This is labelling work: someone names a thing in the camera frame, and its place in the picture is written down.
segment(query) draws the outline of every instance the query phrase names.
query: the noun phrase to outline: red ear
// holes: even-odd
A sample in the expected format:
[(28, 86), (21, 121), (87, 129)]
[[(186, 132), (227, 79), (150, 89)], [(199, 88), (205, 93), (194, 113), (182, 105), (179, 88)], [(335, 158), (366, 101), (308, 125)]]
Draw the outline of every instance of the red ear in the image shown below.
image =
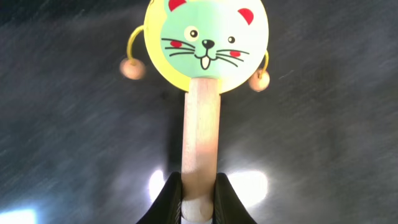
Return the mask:
[(244, 17), (246, 22), (248, 22), (249, 25), (251, 24), (251, 22), (253, 22), (254, 15), (253, 12), (250, 11), (250, 9), (240, 9), (238, 10), (238, 12), (242, 14), (242, 16)]
[(185, 0), (169, 0), (170, 12), (185, 3), (187, 3)]

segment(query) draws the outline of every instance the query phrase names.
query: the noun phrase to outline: black nose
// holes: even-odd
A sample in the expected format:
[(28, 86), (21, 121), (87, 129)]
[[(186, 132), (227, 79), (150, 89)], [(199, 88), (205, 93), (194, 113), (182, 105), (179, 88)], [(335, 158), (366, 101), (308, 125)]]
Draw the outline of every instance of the black nose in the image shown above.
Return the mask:
[(214, 47), (214, 41), (212, 41), (212, 40), (204, 40), (201, 42), (201, 44), (203, 44), (203, 46), (206, 49), (210, 49), (210, 48)]

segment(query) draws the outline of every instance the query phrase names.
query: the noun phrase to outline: green cat face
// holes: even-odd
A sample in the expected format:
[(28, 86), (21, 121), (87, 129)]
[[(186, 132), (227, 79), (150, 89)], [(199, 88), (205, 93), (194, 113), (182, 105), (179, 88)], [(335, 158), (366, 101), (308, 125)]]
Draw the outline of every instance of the green cat face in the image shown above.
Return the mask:
[(252, 10), (219, 1), (165, 1), (162, 52), (190, 78), (235, 78), (252, 74), (266, 50)]

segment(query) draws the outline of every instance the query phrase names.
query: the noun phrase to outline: cat ear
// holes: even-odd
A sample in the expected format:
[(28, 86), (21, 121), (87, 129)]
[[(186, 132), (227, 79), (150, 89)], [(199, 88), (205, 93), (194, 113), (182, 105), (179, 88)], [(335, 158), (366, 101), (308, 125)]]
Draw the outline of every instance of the cat ear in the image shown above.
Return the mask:
[(240, 9), (238, 12), (244, 17), (246, 22), (250, 25), (253, 22), (254, 14), (250, 9)]
[(187, 3), (186, 0), (165, 0), (165, 2), (169, 2), (167, 6), (165, 6), (165, 10), (167, 11), (167, 13), (170, 13), (179, 6)]

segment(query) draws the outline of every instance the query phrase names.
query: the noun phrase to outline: black table surface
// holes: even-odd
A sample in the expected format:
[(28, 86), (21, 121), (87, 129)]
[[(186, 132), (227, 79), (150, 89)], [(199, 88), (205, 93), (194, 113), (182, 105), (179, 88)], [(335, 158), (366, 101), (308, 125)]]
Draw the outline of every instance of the black table surface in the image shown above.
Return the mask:
[[(183, 92), (135, 54), (148, 1), (0, 2), (0, 213), (135, 223), (181, 166)], [(270, 87), (222, 95), (218, 170), (257, 170), (258, 223), (398, 223), (398, 1), (264, 1)]]

